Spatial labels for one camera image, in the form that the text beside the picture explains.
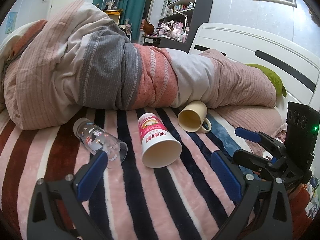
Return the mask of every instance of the camera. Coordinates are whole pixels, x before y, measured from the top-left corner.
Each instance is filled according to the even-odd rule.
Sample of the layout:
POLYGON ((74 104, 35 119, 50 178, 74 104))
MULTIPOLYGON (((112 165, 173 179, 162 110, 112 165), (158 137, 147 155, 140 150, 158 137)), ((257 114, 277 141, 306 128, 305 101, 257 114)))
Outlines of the camera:
POLYGON ((310 106, 289 102, 284 145, 293 162, 307 172, 314 158, 320 115, 310 106))

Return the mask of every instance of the cartoon-printed cup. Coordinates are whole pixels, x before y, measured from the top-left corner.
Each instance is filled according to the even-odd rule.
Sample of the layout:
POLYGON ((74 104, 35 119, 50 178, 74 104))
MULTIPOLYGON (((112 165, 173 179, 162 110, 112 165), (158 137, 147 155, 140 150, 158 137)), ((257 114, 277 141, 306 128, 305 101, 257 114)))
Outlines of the cartoon-printed cup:
POLYGON ((121 165, 127 156, 127 144, 107 133, 87 118, 78 119, 73 125, 74 135, 92 153, 105 151, 108 155, 108 169, 121 165))
POLYGON ((139 120, 142 162, 149 168, 162 168, 179 158, 182 146, 152 113, 139 120))

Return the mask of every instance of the poster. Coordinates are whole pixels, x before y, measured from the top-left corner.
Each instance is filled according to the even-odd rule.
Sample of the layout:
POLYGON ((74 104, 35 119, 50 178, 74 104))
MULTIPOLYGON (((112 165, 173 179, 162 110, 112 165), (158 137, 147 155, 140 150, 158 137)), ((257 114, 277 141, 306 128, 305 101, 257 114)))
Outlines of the poster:
POLYGON ((11 12, 9 13, 8 20, 7 20, 7 26, 5 28, 5 34, 12 33, 14 31, 16 20, 17 20, 17 12, 11 12))

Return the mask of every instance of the camera lens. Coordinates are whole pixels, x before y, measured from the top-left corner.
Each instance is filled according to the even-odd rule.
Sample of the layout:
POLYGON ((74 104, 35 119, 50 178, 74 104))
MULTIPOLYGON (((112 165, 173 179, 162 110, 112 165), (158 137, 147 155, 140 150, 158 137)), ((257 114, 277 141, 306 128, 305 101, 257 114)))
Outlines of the camera lens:
POLYGON ((301 117, 301 128, 304 129, 304 128, 306 127, 306 125, 307 125, 307 119, 306 119, 306 117, 303 115, 303 116, 301 117))
POLYGON ((299 123, 299 112, 295 111, 293 113, 293 124, 298 125, 298 123, 299 123))
POLYGON ((292 118, 292 111, 290 110, 288 113, 288 119, 291 120, 291 118, 292 118))

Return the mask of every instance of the mug handle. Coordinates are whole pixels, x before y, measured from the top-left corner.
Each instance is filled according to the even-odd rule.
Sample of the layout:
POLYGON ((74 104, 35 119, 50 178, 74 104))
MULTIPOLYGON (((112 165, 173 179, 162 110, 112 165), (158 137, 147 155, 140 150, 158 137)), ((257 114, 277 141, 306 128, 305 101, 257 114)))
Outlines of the mug handle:
POLYGON ((198 130, 198 132, 208 133, 208 132, 211 131, 211 128, 212 128, 211 123, 207 118, 204 119, 204 122, 208 125, 208 129, 204 128, 201 125, 200 129, 198 130))

